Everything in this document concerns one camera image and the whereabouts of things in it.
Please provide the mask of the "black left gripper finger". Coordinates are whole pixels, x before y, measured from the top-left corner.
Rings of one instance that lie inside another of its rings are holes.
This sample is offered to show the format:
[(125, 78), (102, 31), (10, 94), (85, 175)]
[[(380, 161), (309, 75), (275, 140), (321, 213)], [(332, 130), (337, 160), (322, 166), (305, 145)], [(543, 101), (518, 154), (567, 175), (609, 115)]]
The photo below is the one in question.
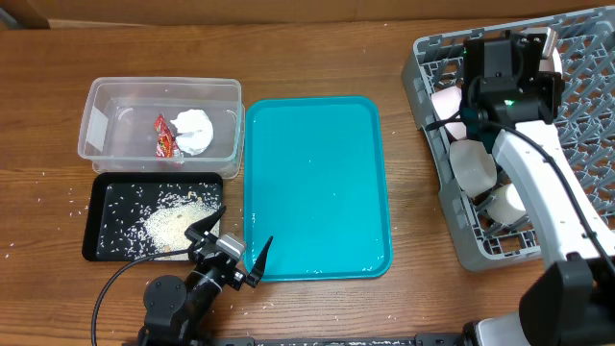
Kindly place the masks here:
[(212, 230), (220, 221), (226, 210), (227, 207), (223, 206), (210, 216), (192, 223), (185, 230), (184, 235), (189, 240), (217, 240), (219, 236), (215, 235)]
[(267, 239), (267, 242), (265, 243), (261, 252), (259, 253), (257, 260), (255, 261), (254, 266), (247, 277), (247, 285), (249, 285), (250, 287), (256, 287), (261, 281), (262, 277), (264, 276), (267, 256), (268, 256), (268, 252), (272, 244), (272, 241), (273, 241), (273, 237), (270, 236)]

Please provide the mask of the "large white plate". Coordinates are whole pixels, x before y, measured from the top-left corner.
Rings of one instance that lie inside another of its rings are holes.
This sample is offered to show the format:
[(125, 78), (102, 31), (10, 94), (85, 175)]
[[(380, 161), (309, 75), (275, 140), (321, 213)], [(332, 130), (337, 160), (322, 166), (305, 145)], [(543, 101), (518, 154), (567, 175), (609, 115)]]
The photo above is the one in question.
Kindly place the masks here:
[(562, 61), (556, 48), (553, 49), (548, 58), (540, 61), (539, 70), (541, 72), (556, 72), (560, 75), (563, 74)]

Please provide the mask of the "red snack wrapper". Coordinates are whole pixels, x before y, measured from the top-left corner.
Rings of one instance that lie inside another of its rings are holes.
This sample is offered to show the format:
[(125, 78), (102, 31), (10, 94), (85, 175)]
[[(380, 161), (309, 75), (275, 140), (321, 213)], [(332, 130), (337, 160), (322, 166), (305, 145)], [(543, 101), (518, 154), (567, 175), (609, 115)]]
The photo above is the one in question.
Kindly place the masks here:
[(156, 157), (175, 159), (182, 158), (184, 155), (172, 131), (169, 129), (166, 119), (161, 113), (155, 121), (154, 128), (158, 134)]

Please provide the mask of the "white napkin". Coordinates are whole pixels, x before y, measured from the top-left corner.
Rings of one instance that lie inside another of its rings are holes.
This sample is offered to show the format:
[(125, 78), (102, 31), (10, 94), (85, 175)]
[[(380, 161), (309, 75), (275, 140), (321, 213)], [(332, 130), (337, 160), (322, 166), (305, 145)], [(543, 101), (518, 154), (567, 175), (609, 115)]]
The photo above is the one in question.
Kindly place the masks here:
[(202, 110), (180, 112), (171, 124), (176, 128), (179, 148), (191, 156), (202, 154), (213, 140), (213, 125)]

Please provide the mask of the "pink bowl with rice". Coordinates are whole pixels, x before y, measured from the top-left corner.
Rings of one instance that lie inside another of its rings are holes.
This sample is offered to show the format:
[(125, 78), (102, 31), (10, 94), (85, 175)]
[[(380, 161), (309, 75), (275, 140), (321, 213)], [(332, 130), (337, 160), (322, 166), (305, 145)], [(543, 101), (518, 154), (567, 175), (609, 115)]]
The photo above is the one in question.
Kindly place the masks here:
[[(431, 97), (431, 103), (438, 120), (447, 120), (455, 116), (462, 100), (462, 91), (458, 86), (450, 86), (436, 91)], [(466, 138), (466, 127), (461, 122), (451, 122), (444, 128), (454, 140)]]

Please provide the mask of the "grey white bowl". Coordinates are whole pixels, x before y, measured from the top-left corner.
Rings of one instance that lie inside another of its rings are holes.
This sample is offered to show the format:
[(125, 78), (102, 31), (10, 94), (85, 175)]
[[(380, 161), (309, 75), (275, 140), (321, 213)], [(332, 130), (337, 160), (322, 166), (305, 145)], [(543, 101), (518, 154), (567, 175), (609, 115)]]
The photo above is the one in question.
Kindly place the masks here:
[(463, 139), (450, 146), (450, 164), (459, 187), (474, 198), (492, 188), (497, 182), (493, 157), (479, 141)]

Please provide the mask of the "white paper cup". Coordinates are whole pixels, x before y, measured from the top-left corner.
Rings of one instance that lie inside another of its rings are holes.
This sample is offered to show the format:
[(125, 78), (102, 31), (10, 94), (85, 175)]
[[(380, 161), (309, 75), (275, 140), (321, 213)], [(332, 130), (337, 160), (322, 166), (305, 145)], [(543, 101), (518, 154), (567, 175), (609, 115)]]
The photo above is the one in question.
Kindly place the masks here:
[(503, 185), (491, 196), (494, 200), (486, 208), (486, 213), (495, 222), (510, 225), (526, 215), (526, 209), (513, 184)]

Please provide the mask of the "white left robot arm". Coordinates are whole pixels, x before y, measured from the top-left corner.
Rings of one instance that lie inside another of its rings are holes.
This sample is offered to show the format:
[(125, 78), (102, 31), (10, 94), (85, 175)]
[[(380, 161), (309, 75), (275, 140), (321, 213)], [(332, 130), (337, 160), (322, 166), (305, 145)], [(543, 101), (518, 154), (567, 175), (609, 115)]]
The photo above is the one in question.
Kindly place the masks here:
[(245, 284), (255, 287), (264, 276), (273, 239), (267, 239), (251, 271), (242, 272), (237, 265), (246, 244), (231, 234), (212, 233), (225, 211), (222, 207), (185, 230), (190, 241), (187, 254), (195, 263), (185, 279), (165, 275), (147, 286), (139, 345), (210, 345), (212, 342), (200, 326), (223, 288), (239, 290)]

